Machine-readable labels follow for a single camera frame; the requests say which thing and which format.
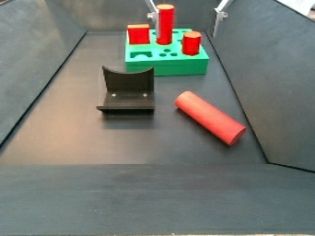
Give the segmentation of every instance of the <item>green peg board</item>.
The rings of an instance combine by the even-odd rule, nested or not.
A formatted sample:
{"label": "green peg board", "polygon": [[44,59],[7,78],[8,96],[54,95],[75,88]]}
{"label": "green peg board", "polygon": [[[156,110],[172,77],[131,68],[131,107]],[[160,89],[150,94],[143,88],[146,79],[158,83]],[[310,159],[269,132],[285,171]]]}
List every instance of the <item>green peg board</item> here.
{"label": "green peg board", "polygon": [[126,40],[126,66],[128,72],[139,72],[155,67],[155,76],[200,75],[207,73],[210,57],[200,45],[198,55],[182,53],[182,36],[191,29],[174,29],[172,43],[155,42],[155,29],[150,30],[150,44],[130,44]]}

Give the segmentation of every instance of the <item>red cylinder end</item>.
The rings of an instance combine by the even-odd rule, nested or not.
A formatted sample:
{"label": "red cylinder end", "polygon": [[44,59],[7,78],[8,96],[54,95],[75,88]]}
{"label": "red cylinder end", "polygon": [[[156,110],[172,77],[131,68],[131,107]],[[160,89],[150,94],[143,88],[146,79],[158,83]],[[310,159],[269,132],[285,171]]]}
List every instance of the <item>red cylinder end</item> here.
{"label": "red cylinder end", "polygon": [[175,100],[175,105],[230,146],[242,138],[246,127],[191,91],[182,93]]}
{"label": "red cylinder end", "polygon": [[202,42],[202,34],[196,31],[188,31],[183,34],[182,52],[186,55],[198,55]]}

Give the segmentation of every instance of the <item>red cylinder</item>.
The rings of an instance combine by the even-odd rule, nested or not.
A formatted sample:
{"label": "red cylinder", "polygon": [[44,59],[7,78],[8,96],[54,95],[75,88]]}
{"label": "red cylinder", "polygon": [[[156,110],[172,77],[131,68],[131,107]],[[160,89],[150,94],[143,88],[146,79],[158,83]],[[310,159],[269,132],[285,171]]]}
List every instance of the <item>red cylinder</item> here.
{"label": "red cylinder", "polygon": [[130,44],[150,44],[150,24],[128,25]]}
{"label": "red cylinder", "polygon": [[175,100],[175,105],[196,120],[230,146],[241,139],[246,127],[215,108],[191,91]]}
{"label": "red cylinder", "polygon": [[174,14],[175,7],[170,4],[160,4],[159,9],[159,31],[160,35],[156,38],[156,43],[168,45],[172,43],[172,29],[174,29]]}
{"label": "red cylinder", "polygon": [[186,55],[198,55],[202,42],[202,34],[196,31],[188,31],[183,34],[182,52]]}

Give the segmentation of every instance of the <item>black holder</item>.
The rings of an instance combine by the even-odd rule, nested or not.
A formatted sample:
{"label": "black holder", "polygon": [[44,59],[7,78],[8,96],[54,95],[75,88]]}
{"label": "black holder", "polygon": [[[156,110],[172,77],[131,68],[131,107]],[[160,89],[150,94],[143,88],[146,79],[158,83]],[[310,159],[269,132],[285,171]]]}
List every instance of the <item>black holder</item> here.
{"label": "black holder", "polygon": [[110,70],[103,66],[103,77],[107,87],[103,112],[152,112],[154,101],[154,67],[136,73]]}

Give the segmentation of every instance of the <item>hole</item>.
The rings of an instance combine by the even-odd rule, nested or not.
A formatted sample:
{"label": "hole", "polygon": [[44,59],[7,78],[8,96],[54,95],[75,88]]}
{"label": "hole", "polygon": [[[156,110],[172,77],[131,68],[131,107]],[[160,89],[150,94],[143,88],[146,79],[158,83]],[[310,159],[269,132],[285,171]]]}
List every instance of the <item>hole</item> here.
{"label": "hole", "polygon": [[146,55],[147,57],[152,57],[152,52],[131,52],[131,58],[135,58],[138,55]]}

